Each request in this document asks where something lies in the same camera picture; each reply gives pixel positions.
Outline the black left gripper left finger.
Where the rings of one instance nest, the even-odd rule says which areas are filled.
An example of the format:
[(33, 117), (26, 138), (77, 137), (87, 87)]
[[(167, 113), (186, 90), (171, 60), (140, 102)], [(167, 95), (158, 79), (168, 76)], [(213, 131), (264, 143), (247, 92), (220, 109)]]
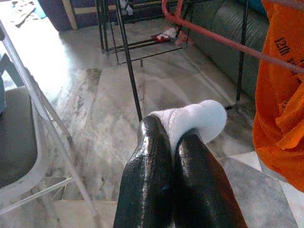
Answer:
[(160, 119), (149, 115), (122, 174), (113, 228), (169, 228), (172, 182), (169, 138)]

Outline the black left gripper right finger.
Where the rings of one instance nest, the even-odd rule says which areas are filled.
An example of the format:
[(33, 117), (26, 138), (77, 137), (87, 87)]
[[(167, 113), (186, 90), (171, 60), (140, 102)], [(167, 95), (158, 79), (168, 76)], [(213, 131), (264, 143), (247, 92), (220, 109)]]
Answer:
[(181, 137), (173, 174), (176, 228), (248, 228), (225, 171), (197, 134)]

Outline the white garment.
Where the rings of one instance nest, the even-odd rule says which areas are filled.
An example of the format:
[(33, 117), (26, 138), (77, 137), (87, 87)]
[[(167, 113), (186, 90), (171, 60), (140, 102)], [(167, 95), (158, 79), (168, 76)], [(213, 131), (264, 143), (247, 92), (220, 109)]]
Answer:
[(224, 129), (227, 121), (225, 108), (217, 101), (204, 100), (181, 108), (166, 109), (150, 113), (161, 121), (174, 154), (180, 138), (189, 130), (198, 130), (202, 141), (208, 143)]

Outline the pink clothes hanger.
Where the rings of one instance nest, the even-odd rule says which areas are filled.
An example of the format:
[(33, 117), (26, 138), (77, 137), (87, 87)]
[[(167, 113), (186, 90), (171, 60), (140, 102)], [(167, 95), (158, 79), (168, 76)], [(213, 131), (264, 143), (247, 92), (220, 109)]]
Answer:
[(295, 73), (299, 73), (299, 74), (304, 74), (304, 68), (302, 67), (298, 67), (296, 65), (293, 65), (293, 64), (289, 64), (287, 62), (284, 62), (284, 61), (281, 61), (279, 59), (276, 59), (276, 58), (273, 58), (272, 56), (270, 55), (266, 55), (266, 54), (263, 54), (259, 51), (256, 51), (252, 48), (249, 48), (247, 46), (244, 46), (244, 45), (241, 45), (233, 40), (230, 40), (230, 39), (227, 39), (219, 34), (216, 34), (214, 32), (211, 32), (203, 27), (200, 27), (200, 26), (197, 26), (195, 24), (192, 24), (191, 22), (188, 22), (182, 18), (180, 18), (180, 15), (181, 15), (181, 7), (182, 7), (182, 0), (178, 0), (178, 3), (177, 3), (177, 8), (176, 8), (176, 11), (175, 11), (175, 15), (172, 15), (168, 12), (167, 10), (167, 0), (162, 0), (162, 11), (166, 17), (167, 20), (173, 22), (173, 23), (176, 23), (178, 25), (182, 25), (182, 26), (185, 26), (191, 30), (194, 30), (206, 37), (209, 37), (209, 38), (212, 38), (214, 40), (216, 40), (217, 42), (219, 43), (222, 43), (224, 45), (227, 45), (227, 46), (230, 46), (232, 48), (234, 48), (235, 50), (237, 51), (241, 51), (241, 52), (244, 52), (250, 56), (253, 56), (259, 60), (263, 60), (263, 61), (267, 61), (271, 64), (274, 64), (274, 65), (278, 65), (278, 66), (281, 66), (283, 68), (288, 68), (290, 69), (292, 72), (295, 72)]

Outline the black metal drying rack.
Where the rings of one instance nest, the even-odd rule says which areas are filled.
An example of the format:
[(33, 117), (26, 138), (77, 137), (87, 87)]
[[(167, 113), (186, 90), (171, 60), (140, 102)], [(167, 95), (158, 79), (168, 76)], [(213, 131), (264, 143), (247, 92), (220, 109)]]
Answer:
[[(242, 21), (242, 29), (241, 29), (241, 45), (245, 45), (246, 42), (246, 32), (247, 32), (247, 16), (248, 16), (248, 7), (250, 0), (245, 0), (243, 6), (243, 21)], [(127, 42), (125, 27), (124, 27), (124, 19), (122, 17), (122, 10), (119, 0), (115, 0), (116, 6), (118, 9), (117, 12), (117, 21), (118, 25), (120, 27), (121, 35), (122, 35), (122, 41), (123, 41), (123, 50), (125, 52), (126, 57), (126, 63), (128, 66), (128, 72), (129, 72), (129, 78), (131, 81), (131, 87), (133, 91), (133, 98), (136, 106), (136, 111), (138, 115), (139, 121), (142, 120), (142, 112), (141, 107), (139, 103), (139, 98), (137, 94), (137, 86), (135, 82), (135, 77), (133, 74), (133, 66), (132, 66), (132, 60), (129, 53), (129, 45)], [(189, 1), (187, 3), (183, 3), (183, 0), (178, 0), (176, 5), (177, 8), (175, 10), (175, 14), (170, 13), (164, 13), (165, 17), (168, 18), (171, 16), (170, 20), (177, 24), (178, 31), (181, 30), (183, 26), (187, 27), (188, 30), (192, 30), (193, 28), (190, 26), (192, 24), (192, 21), (187, 21), (186, 17), (189, 10), (194, 9), (194, 4), (196, 1)], [(102, 35), (106, 35), (106, 22), (107, 22), (107, 3), (106, 0), (95, 0), (95, 6), (96, 6), (96, 13), (97, 13), (97, 20), (98, 20), (98, 26), (99, 26), (99, 33), (100, 33), (100, 40), (101, 40), (101, 47), (107, 46), (107, 38), (102, 38)], [(239, 53), (239, 66), (238, 66), (238, 80), (237, 80), (237, 94), (236, 94), (236, 101), (234, 104), (229, 105), (225, 107), (226, 110), (238, 110), (240, 108), (240, 94), (241, 94), (241, 83), (242, 83), (242, 76), (243, 76), (243, 64), (244, 64), (244, 51), (240, 51)]]

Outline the orange shirt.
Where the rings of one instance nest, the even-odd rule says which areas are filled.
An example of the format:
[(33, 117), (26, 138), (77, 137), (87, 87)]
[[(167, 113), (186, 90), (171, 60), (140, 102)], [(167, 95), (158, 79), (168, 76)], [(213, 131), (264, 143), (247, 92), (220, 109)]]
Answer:
[[(304, 12), (261, 0), (269, 20), (263, 52), (304, 68)], [(254, 148), (262, 162), (304, 192), (304, 73), (261, 61)]]

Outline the white folding chair dark seat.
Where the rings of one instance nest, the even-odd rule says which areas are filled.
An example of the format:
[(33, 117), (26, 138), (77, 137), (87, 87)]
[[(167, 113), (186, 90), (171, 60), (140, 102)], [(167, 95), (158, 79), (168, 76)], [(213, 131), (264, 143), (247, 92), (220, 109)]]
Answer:
[[(0, 60), (0, 69), (7, 71), (16, 84), (16, 88), (2, 91), (3, 98), (0, 99), (0, 105), (6, 105), (0, 114), (0, 205), (4, 204), (0, 216), (74, 182), (92, 214), (93, 227), (101, 228), (98, 211), (76, 172), (56, 127), (63, 131), (68, 141), (72, 137), (23, 65), (1, 20), (0, 42), (7, 51)], [(30, 191), (45, 177), (48, 169), (45, 132), (52, 137), (70, 177), (10, 204), (12, 199)]]

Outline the red and white slipper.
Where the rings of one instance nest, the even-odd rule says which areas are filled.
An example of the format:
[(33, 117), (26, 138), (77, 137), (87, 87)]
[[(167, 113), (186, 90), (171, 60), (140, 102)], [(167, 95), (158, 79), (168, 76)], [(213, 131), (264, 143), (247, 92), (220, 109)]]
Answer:
[(176, 29), (175, 28), (169, 28), (168, 30), (164, 31), (161, 34), (156, 34), (156, 35), (152, 35), (151, 38), (152, 40), (154, 40), (155, 42), (165, 42), (165, 41), (170, 41), (172, 39), (176, 38)]

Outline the green leather sofa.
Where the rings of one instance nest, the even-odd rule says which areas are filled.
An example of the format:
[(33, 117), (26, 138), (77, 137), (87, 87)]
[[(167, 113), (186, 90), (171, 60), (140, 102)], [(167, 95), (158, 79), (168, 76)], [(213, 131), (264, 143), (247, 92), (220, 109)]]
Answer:
[[(261, 0), (212, 0), (195, 5), (192, 23), (237, 43), (241, 42), (243, 11), (247, 12), (245, 45), (262, 51), (269, 26)], [(230, 78), (238, 79), (239, 52), (208, 38), (194, 30), (190, 31), (194, 43)]]

